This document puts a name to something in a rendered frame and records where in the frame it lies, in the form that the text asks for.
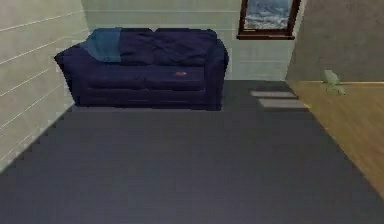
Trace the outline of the dark blue sofa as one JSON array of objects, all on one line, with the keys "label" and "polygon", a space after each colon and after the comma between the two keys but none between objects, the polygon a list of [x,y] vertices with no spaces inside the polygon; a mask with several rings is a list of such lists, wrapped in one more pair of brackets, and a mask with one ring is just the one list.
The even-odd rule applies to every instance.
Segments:
[{"label": "dark blue sofa", "polygon": [[121,28],[120,62],[96,60],[82,42],[54,56],[77,106],[221,109],[229,53],[215,31]]}]

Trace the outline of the light blue cloth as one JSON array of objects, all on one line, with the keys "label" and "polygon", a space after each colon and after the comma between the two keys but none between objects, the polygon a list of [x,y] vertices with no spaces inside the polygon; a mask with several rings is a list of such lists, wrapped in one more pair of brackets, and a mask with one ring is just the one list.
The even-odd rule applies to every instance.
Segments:
[{"label": "light blue cloth", "polygon": [[80,44],[80,47],[98,61],[117,63],[121,61],[119,43],[121,27],[96,28]]}]

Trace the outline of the brown framed window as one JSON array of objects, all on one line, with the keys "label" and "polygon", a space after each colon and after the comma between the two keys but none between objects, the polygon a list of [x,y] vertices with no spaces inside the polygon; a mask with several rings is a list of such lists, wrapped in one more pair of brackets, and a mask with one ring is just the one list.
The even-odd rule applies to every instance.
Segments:
[{"label": "brown framed window", "polygon": [[301,0],[241,0],[238,40],[294,40]]}]

